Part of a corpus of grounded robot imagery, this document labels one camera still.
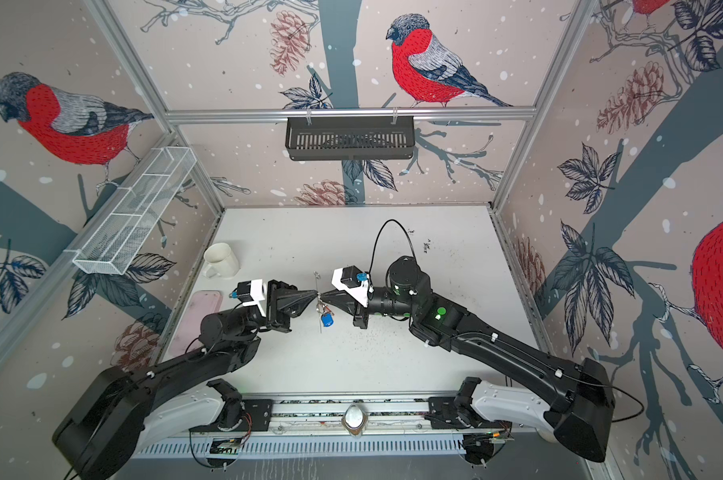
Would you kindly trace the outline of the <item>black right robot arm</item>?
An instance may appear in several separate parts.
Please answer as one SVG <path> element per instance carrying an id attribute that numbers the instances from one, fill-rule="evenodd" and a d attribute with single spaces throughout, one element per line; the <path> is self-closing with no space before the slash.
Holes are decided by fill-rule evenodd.
<path id="1" fill-rule="evenodd" d="M 523 424 L 553 436 L 585 460 L 607 458 L 615 395 L 601 363 L 575 363 L 497 330 L 435 293 L 431 278 L 411 256 L 395 260 L 381 286 L 356 266 L 335 270 L 332 285 L 322 293 L 323 302 L 351 315 L 357 328 L 367 328 L 372 315 L 401 318 L 425 345 L 477 360 L 517 384 L 493 386 L 467 378 L 453 400 L 459 424 Z"/>

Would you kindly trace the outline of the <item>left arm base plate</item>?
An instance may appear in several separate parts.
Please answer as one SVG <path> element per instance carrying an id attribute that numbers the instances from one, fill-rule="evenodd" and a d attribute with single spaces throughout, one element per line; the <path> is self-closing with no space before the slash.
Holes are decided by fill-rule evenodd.
<path id="1" fill-rule="evenodd" d="M 266 432 L 269 430 L 274 402 L 271 399 L 244 399 L 224 404 L 221 413 L 211 422 L 193 427 L 194 433 Z"/>

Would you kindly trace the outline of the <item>blue capped key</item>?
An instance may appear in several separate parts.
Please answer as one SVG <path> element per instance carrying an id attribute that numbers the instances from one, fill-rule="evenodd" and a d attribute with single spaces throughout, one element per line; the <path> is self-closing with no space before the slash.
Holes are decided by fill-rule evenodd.
<path id="1" fill-rule="evenodd" d="M 329 328 L 329 327 L 333 326 L 335 323 L 333 312 L 331 312 L 331 310 L 327 310 L 327 309 L 324 310 L 323 313 L 321 314 L 321 322 L 325 328 Z"/>

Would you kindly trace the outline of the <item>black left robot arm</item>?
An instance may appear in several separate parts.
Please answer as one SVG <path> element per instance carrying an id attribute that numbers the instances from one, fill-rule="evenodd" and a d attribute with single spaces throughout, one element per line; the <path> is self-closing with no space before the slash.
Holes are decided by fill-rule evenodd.
<path id="1" fill-rule="evenodd" d="M 262 334 L 289 332 L 319 294 L 271 280 L 242 282 L 237 296 L 236 307 L 203 318 L 182 355 L 95 378 L 52 437 L 70 464 L 67 478 L 109 479 L 136 452 L 198 427 L 252 433 L 243 396 L 224 377 L 255 358 Z"/>

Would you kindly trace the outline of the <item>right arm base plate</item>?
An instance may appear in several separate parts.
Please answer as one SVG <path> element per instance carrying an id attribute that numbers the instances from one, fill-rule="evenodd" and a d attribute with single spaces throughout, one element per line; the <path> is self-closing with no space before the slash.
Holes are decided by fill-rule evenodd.
<path id="1" fill-rule="evenodd" d="M 469 400 L 463 397 L 430 397 L 427 400 L 429 410 L 423 418 L 431 423 L 433 429 L 501 429 L 511 428 L 507 421 L 489 421 L 471 407 Z"/>

